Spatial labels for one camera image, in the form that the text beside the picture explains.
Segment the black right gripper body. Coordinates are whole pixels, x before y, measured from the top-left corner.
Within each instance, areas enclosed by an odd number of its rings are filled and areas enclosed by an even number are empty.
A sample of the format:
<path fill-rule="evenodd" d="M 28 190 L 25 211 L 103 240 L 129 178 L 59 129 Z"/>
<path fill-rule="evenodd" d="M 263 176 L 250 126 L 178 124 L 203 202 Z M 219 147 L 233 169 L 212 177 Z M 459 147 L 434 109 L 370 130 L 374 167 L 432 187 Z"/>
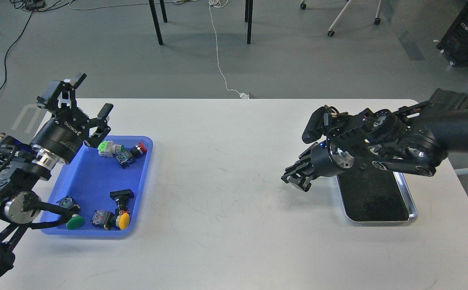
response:
<path fill-rule="evenodd" d="M 313 178 L 337 176 L 355 165 L 355 158 L 349 152 L 329 140 L 313 143 L 300 155 L 300 161 L 304 162 L 300 172 Z"/>

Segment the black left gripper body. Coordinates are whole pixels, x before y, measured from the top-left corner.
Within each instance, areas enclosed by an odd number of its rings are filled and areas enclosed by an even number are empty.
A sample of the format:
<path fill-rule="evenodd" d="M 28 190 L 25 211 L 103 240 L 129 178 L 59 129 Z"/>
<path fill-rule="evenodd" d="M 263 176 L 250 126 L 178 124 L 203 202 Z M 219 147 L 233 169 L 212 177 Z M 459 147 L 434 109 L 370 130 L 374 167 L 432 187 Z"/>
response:
<path fill-rule="evenodd" d="M 87 140 L 90 138 L 92 119 L 83 121 L 81 125 L 70 123 L 72 119 L 57 121 L 55 117 L 50 118 L 30 141 L 30 146 L 38 153 L 47 150 L 55 154 L 60 163 L 71 163 L 83 145 L 95 147 Z"/>

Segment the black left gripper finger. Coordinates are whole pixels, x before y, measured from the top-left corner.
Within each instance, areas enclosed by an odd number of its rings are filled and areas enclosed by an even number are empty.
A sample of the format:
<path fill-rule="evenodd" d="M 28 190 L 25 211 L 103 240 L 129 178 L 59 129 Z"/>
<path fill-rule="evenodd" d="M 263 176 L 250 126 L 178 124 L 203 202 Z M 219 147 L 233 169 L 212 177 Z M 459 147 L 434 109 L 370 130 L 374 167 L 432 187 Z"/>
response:
<path fill-rule="evenodd" d="M 73 79 L 51 81 L 45 92 L 37 97 L 37 107 L 47 110 L 56 120 L 83 121 L 87 115 L 77 106 L 76 89 L 86 78 L 78 73 Z"/>
<path fill-rule="evenodd" d="M 102 109 L 98 112 L 96 118 L 92 118 L 85 125 L 86 130 L 96 127 L 93 134 L 89 136 L 89 132 L 85 134 L 85 145 L 87 147 L 98 147 L 99 144 L 111 132 L 111 127 L 108 125 L 109 114 L 113 109 L 113 104 L 105 103 Z"/>

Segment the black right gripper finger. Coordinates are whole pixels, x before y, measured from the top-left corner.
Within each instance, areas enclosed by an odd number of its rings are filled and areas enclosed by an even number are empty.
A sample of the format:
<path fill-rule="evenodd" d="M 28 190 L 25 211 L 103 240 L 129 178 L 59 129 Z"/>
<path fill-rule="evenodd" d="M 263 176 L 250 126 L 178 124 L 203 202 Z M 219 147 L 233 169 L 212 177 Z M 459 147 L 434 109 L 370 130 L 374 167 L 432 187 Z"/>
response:
<path fill-rule="evenodd" d="M 311 163 L 310 155 L 301 156 L 293 165 L 285 168 L 282 178 L 299 178 L 304 176 L 313 177 L 313 164 Z"/>
<path fill-rule="evenodd" d="M 281 176 L 285 183 L 295 186 L 297 189 L 308 192 L 311 187 L 311 181 L 315 179 L 315 174 L 305 174 L 304 172 L 288 172 Z"/>

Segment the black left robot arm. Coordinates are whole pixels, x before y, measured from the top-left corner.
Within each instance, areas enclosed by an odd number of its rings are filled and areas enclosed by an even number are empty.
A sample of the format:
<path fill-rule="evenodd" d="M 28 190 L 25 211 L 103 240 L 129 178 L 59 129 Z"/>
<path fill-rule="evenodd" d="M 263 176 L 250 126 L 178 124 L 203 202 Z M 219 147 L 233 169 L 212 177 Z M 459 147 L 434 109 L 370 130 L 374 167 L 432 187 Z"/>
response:
<path fill-rule="evenodd" d="M 0 277 L 13 268 L 13 250 L 28 229 L 66 224 L 74 209 L 43 202 L 33 191 L 39 180 L 49 180 L 58 163 L 70 164 L 83 145 L 97 147 L 111 132 L 107 124 L 112 104 L 105 104 L 96 118 L 77 106 L 76 90 L 86 74 L 51 81 L 37 98 L 37 107 L 50 119 L 30 143 L 0 134 Z"/>

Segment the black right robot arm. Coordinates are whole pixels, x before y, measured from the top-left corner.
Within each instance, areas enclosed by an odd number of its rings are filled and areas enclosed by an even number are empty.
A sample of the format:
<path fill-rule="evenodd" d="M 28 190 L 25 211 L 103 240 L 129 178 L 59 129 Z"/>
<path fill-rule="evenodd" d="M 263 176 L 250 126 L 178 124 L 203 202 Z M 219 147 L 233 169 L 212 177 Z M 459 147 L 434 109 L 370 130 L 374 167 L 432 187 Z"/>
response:
<path fill-rule="evenodd" d="M 468 95 L 437 89 L 394 112 L 349 114 L 325 105 L 311 115 L 302 141 L 309 147 L 281 178 L 305 192 L 312 180 L 357 166 L 430 177 L 450 153 L 468 153 Z"/>

